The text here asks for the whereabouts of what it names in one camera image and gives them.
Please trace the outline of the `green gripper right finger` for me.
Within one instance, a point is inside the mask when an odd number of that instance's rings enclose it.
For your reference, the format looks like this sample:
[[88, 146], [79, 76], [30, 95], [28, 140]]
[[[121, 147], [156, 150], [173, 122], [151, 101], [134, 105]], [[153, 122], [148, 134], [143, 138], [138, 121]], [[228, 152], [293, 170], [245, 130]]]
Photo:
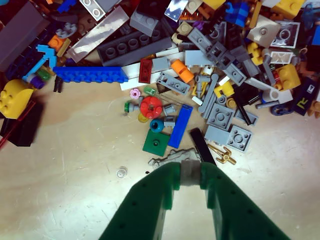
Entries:
[[217, 166], [192, 161], [190, 183], [205, 191], [217, 240], [288, 240], [289, 237]]

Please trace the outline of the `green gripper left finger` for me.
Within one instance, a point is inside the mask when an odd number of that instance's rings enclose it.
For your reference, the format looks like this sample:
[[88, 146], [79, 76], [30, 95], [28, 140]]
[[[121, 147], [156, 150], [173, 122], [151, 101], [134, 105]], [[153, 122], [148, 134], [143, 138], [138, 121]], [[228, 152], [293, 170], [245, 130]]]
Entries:
[[160, 240], [174, 191], [191, 180], [191, 161], [166, 163], [132, 186], [101, 240]]

